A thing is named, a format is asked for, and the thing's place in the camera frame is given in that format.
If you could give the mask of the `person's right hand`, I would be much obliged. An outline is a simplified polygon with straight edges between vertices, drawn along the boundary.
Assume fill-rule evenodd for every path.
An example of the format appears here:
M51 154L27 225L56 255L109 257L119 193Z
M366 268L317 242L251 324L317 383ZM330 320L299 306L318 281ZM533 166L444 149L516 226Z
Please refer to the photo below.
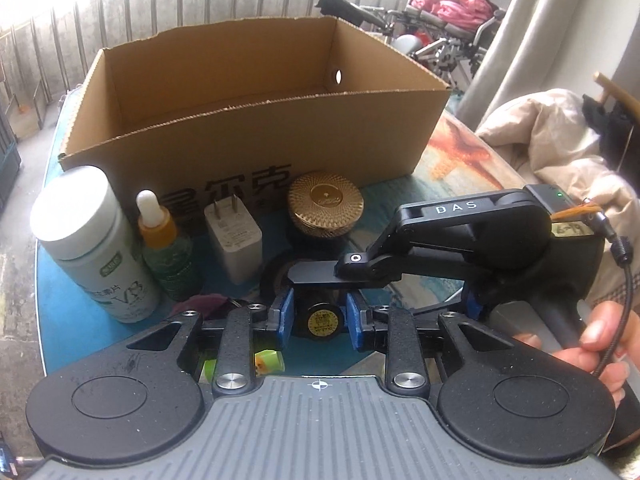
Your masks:
M593 372L600 362L600 354L610 345L620 322L624 307L614 301L605 301L595 307L589 315L587 327L579 338L578 346L552 352L552 356L584 370ZM612 394L615 407L625 399L624 382L630 376L630 364L639 367L639 315L631 311L623 335L600 381Z

